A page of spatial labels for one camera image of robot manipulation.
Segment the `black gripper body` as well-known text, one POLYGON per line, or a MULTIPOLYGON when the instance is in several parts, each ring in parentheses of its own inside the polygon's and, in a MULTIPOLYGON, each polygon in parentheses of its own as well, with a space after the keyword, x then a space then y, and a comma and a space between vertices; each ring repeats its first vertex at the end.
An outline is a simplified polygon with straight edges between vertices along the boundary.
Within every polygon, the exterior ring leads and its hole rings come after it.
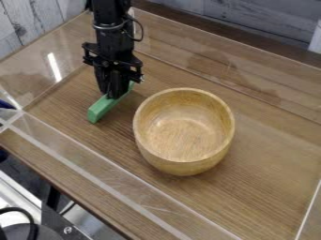
POLYGON ((140 83, 143 80, 142 61, 134 56, 134 40, 126 29, 95 29, 96 41, 84 42, 83 61, 90 66, 108 69, 110 77, 114 70, 120 71, 127 78, 140 83))

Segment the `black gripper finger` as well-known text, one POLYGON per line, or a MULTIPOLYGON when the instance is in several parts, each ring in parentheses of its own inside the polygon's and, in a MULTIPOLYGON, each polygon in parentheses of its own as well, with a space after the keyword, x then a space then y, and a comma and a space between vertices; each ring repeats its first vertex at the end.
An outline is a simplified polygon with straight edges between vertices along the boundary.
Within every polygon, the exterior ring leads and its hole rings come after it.
POLYGON ((94 66, 94 74, 98 82, 98 87, 100 93, 106 95, 108 93, 108 85, 110 85, 110 72, 106 67, 94 66))
POLYGON ((110 97, 119 99, 128 92, 130 80, 118 70, 110 73, 110 97))

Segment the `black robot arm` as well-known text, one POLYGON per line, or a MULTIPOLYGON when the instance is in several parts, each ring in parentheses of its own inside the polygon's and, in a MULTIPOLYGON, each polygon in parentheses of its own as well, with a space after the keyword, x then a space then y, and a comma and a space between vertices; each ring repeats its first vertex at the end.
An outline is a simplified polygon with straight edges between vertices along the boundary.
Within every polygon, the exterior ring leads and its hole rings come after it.
POLYGON ((145 37, 134 36, 134 25, 143 25, 130 8, 131 0, 90 0, 96 41, 82 44, 83 62, 94 67, 99 90, 111 99, 126 95, 131 82, 143 81, 143 62, 134 55, 134 43, 145 37))

